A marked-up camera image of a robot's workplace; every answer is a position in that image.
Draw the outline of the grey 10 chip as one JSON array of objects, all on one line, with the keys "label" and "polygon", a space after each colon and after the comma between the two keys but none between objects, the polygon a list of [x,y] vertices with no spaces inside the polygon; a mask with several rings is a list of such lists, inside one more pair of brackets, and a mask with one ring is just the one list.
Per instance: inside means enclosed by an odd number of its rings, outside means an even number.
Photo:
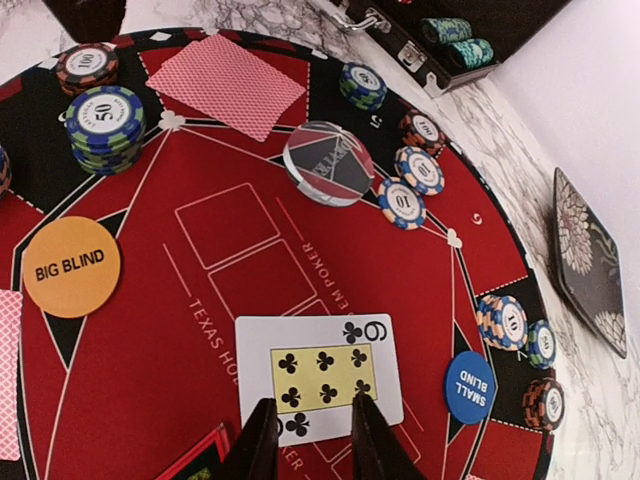
[{"label": "grey 10 chip", "polygon": [[425,150],[404,146],[395,153],[398,175],[414,190],[425,196],[435,196],[445,187],[444,173],[438,162]]},{"label": "grey 10 chip", "polygon": [[402,230],[416,230],[426,220],[424,201],[402,179],[384,179],[377,190],[377,200],[387,220]]}]

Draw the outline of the red cards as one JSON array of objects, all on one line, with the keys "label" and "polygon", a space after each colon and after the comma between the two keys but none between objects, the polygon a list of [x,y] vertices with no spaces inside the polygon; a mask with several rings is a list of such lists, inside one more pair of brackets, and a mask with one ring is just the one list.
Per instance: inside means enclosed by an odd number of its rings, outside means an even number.
[{"label": "red cards", "polygon": [[220,34],[191,42],[163,62],[146,85],[259,142],[305,92]]},{"label": "red cards", "polygon": [[17,419],[17,376],[23,295],[1,290],[1,459],[21,457]]}]

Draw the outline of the orange big blind button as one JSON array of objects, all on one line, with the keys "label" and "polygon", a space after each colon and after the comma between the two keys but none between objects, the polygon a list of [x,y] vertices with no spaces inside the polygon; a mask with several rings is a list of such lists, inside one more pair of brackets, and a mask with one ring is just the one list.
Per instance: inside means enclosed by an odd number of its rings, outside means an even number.
[{"label": "orange big blind button", "polygon": [[72,319],[106,303],[120,278],[121,256],[114,236],[103,225],[67,216],[34,235],[22,267],[34,303],[50,315]]}]

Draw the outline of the green 50 chip seat five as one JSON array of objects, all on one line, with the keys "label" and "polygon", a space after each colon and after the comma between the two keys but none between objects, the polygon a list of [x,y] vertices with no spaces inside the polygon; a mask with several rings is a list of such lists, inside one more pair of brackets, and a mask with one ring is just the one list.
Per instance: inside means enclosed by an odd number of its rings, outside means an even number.
[{"label": "green 50 chip seat five", "polygon": [[368,112],[377,111],[387,94],[386,83],[374,70],[354,62],[343,65],[339,89],[352,105]]}]

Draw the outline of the blue small blind button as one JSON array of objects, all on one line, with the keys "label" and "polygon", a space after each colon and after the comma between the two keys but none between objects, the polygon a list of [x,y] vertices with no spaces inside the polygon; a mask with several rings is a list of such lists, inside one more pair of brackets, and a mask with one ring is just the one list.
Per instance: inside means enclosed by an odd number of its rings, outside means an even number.
[{"label": "blue small blind button", "polygon": [[483,421],[492,407],[496,384],[490,364],[477,352],[465,351],[450,362],[444,381],[449,412],[462,424]]}]

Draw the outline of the grey 10 chips seat two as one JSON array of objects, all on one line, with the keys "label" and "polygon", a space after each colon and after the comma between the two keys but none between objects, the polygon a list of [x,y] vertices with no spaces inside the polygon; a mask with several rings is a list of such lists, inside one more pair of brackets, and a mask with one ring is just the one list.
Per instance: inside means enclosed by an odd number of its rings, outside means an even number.
[{"label": "grey 10 chips seat two", "polygon": [[0,197],[3,197],[9,190],[11,180],[11,162],[6,149],[0,146]]}]

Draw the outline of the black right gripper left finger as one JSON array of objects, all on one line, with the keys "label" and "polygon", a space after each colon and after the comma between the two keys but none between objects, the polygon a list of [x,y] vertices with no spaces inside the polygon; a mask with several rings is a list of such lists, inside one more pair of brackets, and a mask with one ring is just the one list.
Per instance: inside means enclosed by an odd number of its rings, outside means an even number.
[{"label": "black right gripper left finger", "polygon": [[239,437],[219,468],[220,479],[255,480],[278,477],[276,401],[258,401]]}]

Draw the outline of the red 100 chip seat five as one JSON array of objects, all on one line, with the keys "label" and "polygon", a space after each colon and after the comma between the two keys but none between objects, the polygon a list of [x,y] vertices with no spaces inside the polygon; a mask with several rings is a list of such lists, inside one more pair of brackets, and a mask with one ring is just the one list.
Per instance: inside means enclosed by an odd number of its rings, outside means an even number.
[{"label": "red 100 chip seat five", "polygon": [[431,155],[438,153],[446,143],[440,127],[428,115],[415,109],[402,117],[398,129],[407,146],[420,148]]}]

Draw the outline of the grey 10 chip seat six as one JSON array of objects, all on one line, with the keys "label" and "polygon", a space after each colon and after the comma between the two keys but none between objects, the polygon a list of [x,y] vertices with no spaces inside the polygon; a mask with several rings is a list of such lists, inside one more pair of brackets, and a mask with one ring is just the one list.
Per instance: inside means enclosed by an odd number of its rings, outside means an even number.
[{"label": "grey 10 chip seat six", "polygon": [[517,351],[527,342],[526,313],[514,296],[483,296],[476,310],[476,323],[482,339],[491,347]]}]

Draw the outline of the clear round dealer button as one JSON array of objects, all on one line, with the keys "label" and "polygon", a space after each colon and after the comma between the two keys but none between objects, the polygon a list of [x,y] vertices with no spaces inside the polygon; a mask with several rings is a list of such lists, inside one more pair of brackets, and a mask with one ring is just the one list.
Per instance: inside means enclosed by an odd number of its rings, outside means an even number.
[{"label": "clear round dealer button", "polygon": [[359,201],[375,177],[374,162],[364,144],[328,121],[299,125],[285,143],[283,161],[300,192],[332,207]]}]

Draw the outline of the red 100 chip seat seven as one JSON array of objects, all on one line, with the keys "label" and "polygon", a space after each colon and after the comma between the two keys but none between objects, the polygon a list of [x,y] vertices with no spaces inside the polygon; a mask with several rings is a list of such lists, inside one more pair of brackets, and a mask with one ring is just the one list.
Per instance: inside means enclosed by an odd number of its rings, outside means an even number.
[{"label": "red 100 chip seat seven", "polygon": [[522,406],[528,427],[554,431],[564,418],[564,390],[560,383],[551,377],[533,380],[523,395]]}]

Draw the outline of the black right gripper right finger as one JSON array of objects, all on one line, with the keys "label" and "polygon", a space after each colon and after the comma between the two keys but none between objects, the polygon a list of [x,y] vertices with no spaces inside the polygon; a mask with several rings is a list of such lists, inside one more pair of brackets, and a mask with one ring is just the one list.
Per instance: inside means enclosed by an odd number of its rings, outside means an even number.
[{"label": "black right gripper right finger", "polygon": [[354,479],[426,479],[374,400],[363,392],[353,399],[351,439]]}]

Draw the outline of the green 50 chips seat three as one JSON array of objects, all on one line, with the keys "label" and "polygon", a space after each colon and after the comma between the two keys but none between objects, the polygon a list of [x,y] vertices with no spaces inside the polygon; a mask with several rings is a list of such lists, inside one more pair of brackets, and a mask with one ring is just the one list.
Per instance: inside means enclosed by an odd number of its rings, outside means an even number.
[{"label": "green 50 chips seat three", "polygon": [[101,85],[77,96],[64,125],[80,167],[100,176],[131,168],[139,159],[146,119],[141,99],[119,85]]}]

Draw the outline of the green 50 chip seat seven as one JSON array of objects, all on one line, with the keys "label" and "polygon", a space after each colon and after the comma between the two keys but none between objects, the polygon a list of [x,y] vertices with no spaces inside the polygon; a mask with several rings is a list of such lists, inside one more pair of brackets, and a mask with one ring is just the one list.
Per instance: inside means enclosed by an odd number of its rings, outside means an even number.
[{"label": "green 50 chip seat seven", "polygon": [[529,326],[526,354],[530,364],[540,370],[553,366],[556,359],[555,334],[547,320],[540,319]]}]

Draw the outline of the nine of clubs card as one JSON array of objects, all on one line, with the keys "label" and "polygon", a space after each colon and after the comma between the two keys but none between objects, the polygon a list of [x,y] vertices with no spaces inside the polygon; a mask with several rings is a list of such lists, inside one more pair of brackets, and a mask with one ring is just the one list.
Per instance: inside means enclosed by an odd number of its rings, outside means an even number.
[{"label": "nine of clubs card", "polygon": [[235,321],[240,418],[276,403],[282,446],[345,437],[363,393],[386,422],[404,420],[392,319],[388,314],[240,316]]}]

